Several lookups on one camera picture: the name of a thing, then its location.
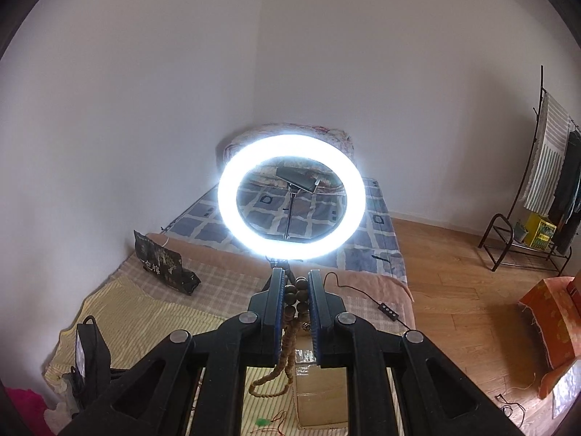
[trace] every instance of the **yellow crate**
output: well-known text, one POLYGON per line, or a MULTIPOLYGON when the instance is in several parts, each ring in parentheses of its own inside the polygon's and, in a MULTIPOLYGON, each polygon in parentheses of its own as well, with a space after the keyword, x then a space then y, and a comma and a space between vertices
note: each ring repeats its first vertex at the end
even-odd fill
POLYGON ((552 222, 548 221, 547 218, 542 218, 537 213, 531 213, 525 228, 527 228, 528 234, 523 242, 528 247, 542 250, 547 248, 549 241, 557 230, 557 227, 552 222))

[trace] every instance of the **ring light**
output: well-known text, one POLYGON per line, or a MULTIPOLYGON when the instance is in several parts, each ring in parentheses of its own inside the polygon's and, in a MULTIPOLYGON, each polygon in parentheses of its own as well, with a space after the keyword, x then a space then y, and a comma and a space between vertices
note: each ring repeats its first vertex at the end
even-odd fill
POLYGON ((311 259, 337 249, 355 232, 365 212, 365 187, 357 168, 339 149, 309 136, 285 134, 259 139, 231 158, 220 178, 218 205, 222 219, 234 237, 252 251, 277 259, 311 259), (244 176, 268 159, 285 156, 325 164, 343 183, 347 210, 341 222, 323 239, 309 243, 266 239, 240 216, 236 199, 244 176))

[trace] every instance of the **metal rack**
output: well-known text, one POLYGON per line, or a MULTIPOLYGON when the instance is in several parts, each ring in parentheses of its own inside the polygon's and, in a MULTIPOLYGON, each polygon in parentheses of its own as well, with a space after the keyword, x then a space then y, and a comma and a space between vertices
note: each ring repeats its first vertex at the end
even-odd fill
MULTIPOLYGON (((518 187, 518 191, 516 192, 514 201, 512 202, 512 206, 510 207, 508 214, 505 216, 502 213, 496 213, 494 216, 492 216, 492 219, 490 220, 488 227, 486 228, 486 232, 484 233, 484 236, 480 240, 480 244, 478 244, 478 248, 484 247, 484 250, 486 250, 486 253, 490 256, 490 259, 492 259, 493 262, 493 266, 491 268, 492 272, 496 271, 496 269, 498 269, 499 266, 511 266, 511 267, 522 267, 524 269, 547 270, 551 272, 555 271, 558 272, 559 275, 561 275, 573 254, 573 249, 571 247, 569 247, 569 253, 567 255, 558 253, 555 250, 556 245, 553 242, 550 242, 550 249, 549 251, 547 251, 542 249, 536 249, 534 247, 529 247, 522 242, 516 241, 514 238, 514 228, 511 222, 509 221, 510 216, 512 215, 512 212, 514 211, 514 208, 516 206, 516 202, 518 201, 519 195, 521 195, 522 187, 524 186, 525 180, 527 179, 527 172, 529 171, 529 167, 531 166, 531 159, 533 157, 533 153, 535 152, 535 144, 537 143, 537 133, 539 131, 541 103, 543 101, 544 92, 546 92, 546 90, 543 87, 543 67, 541 65, 541 89, 539 94, 539 109, 538 111, 535 111, 537 115, 535 135, 533 137, 533 142, 531 144, 531 151, 529 153, 529 158, 527 160, 527 166, 525 167, 525 171, 522 174, 521 184, 518 187), (501 227, 495 224, 495 222, 498 219, 501 219, 504 222, 505 227, 501 227), (502 247, 486 243, 490 231, 495 231, 500 241, 504 244, 502 247), (492 250, 499 250, 501 251, 501 253, 497 258, 495 258, 493 256, 492 250), (510 262, 503 262, 504 257, 509 251, 511 253, 523 254, 525 256, 544 259, 547 262, 547 267, 536 267, 533 265, 520 265, 513 264, 510 262), (559 267, 559 265, 557 265, 553 259, 565 259, 565 263, 561 267, 559 267)), ((575 123, 573 124, 578 130, 579 127, 575 123)))

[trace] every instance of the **pillow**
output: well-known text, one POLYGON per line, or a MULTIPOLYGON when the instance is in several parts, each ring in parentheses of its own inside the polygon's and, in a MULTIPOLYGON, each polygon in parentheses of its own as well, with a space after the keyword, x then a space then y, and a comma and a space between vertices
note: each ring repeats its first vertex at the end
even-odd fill
MULTIPOLYGON (((236 136, 224 149, 224 162, 230 159, 244 146, 251 144, 258 139, 276 136, 280 134, 301 134, 312 138, 320 139, 339 149, 351 162, 355 163, 355 149, 351 137, 341 129, 330 129, 324 126, 307 126, 300 124, 263 124, 252 128, 236 136)), ((260 186, 275 186, 286 188, 287 182, 276 177, 276 169, 279 166, 294 167, 313 171, 321 178, 317 187, 317 193, 323 195, 343 195, 345 190, 343 184, 335 173, 326 166, 318 162, 313 162, 305 158, 286 158, 283 161, 273 158, 266 161, 259 168, 254 169, 247 176, 248 181, 260 186)))

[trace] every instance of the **bed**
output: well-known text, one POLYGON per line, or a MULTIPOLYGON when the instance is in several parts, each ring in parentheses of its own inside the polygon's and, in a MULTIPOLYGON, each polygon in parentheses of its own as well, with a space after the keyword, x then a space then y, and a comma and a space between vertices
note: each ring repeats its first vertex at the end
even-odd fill
MULTIPOLYGON (((340 248, 309 262, 340 270, 366 271, 391 276, 407 284, 406 267, 397 243, 387 205, 373 178, 364 178, 367 205, 361 224, 340 248)), ((197 200, 167 228, 166 234, 190 244, 250 254, 222 222, 217 201, 217 185, 197 200)), ((287 223, 289 196, 280 186, 245 182, 238 193, 241 214, 258 231, 282 238, 287 223)), ((332 228, 345 208, 341 194, 301 192, 294 203, 290 236, 310 239, 332 228)))
MULTIPOLYGON (((261 290, 271 272, 269 262, 264 258, 209 249, 161 234, 148 236, 181 254, 184 266, 193 270, 202 283, 191 296, 180 294, 144 270, 136 255, 132 254, 104 287, 89 296, 82 304, 76 323, 82 322, 89 314, 95 316, 111 351, 111 365, 115 368, 131 367, 175 329, 185 329, 191 334, 216 329, 228 317, 248 309, 252 294, 261 290)), ((306 275, 312 267, 312 264, 297 264, 294 271, 298 275, 306 275)), ((329 267, 320 267, 320 270, 323 276, 336 271, 341 284, 360 288, 376 300, 387 303, 399 313, 403 323, 415 328, 411 298, 402 282, 371 272, 334 270, 329 267)), ((348 311, 368 320, 377 329, 394 334, 405 332, 406 329, 400 323, 390 321, 360 292, 338 288, 333 281, 328 281, 325 289, 340 295, 348 311)), ((47 383, 63 399, 70 393, 70 387, 62 375, 74 365, 74 353, 75 325, 60 333, 54 357, 44 372, 47 383)), ((257 421, 265 418, 272 420, 283 412, 285 418, 280 429, 287 436, 347 434, 347 429, 342 427, 326 430, 300 428, 292 391, 275 398, 256 399, 249 395, 250 382, 267 372, 267 368, 249 368, 246 374, 242 435, 275 432, 278 423, 263 429, 257 421)), ((284 383, 284 375, 281 375, 268 383, 264 390, 276 391, 284 383)), ((74 411, 74 406, 69 406, 69 403, 68 410, 74 411)))

